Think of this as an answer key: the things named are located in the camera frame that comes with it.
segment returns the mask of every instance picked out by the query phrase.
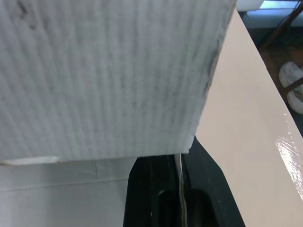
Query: white glossy surface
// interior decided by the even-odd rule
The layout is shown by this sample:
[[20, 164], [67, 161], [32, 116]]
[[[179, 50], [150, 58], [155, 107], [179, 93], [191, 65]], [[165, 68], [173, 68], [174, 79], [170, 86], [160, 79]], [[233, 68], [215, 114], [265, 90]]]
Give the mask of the white glossy surface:
[[303, 139], [237, 13], [196, 136], [247, 227], [303, 226]]

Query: wooden floor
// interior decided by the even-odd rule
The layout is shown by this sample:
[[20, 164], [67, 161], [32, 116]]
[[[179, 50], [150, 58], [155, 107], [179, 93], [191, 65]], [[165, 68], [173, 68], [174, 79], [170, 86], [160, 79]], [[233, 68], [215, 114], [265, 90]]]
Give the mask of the wooden floor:
[[299, 67], [302, 67], [303, 48], [298, 49], [296, 47], [272, 46], [260, 52], [260, 55], [280, 95], [282, 96], [283, 100], [287, 102], [285, 93], [283, 92], [282, 85], [279, 81], [279, 77], [278, 77], [279, 70], [281, 66], [288, 61], [293, 61]]

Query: white corrugated cardboard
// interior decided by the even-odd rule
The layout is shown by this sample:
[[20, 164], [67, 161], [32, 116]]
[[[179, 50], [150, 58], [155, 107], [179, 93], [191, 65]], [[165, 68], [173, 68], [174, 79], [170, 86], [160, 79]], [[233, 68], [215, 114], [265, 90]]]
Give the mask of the white corrugated cardboard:
[[0, 161], [188, 152], [233, 3], [2, 0]]

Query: black plastic part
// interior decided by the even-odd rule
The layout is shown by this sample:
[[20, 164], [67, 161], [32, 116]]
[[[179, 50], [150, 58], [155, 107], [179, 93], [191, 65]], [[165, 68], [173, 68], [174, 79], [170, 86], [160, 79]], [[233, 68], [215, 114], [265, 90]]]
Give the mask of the black plastic part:
[[[245, 226], [222, 170], [196, 138], [182, 165], [188, 227]], [[138, 158], [129, 175], [124, 227], [180, 226], [174, 156]]]

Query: white fabric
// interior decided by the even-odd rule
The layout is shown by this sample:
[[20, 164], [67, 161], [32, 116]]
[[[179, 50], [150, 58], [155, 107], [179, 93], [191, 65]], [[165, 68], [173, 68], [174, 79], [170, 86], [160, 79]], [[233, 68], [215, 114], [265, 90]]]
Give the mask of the white fabric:
[[[279, 72], [279, 79], [283, 87], [287, 87], [303, 77], [303, 71], [292, 61], [285, 63]], [[299, 114], [303, 114], [303, 85], [296, 87], [286, 95], [290, 107]]]

